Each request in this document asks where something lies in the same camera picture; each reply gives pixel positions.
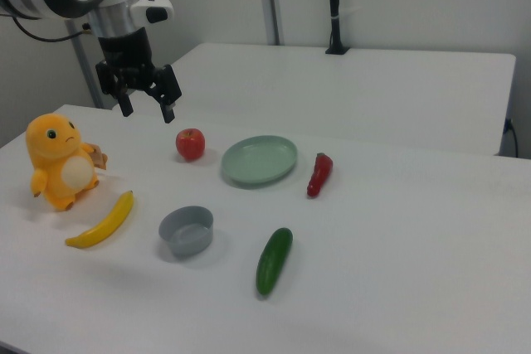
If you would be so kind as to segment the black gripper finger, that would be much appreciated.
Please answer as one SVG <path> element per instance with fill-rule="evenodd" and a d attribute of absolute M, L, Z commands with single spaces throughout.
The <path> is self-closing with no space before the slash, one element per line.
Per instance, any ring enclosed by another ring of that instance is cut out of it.
<path fill-rule="evenodd" d="M 171 123 L 175 118 L 173 107 L 182 96 L 172 66 L 165 65 L 155 68 L 145 93 L 158 102 L 164 123 Z"/>
<path fill-rule="evenodd" d="M 133 107 L 127 94 L 128 88 L 124 77 L 119 72 L 115 72 L 106 61 L 98 63 L 95 69 L 102 93 L 116 99 L 122 115 L 129 117 L 133 113 Z"/>

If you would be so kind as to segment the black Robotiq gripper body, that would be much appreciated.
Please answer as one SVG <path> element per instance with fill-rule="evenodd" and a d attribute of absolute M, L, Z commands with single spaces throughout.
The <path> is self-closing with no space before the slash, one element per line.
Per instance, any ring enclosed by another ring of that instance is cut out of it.
<path fill-rule="evenodd" d="M 102 90 L 145 90 L 153 85 L 156 68 L 144 27 L 119 37 L 98 39 L 104 59 L 97 64 L 97 75 Z"/>

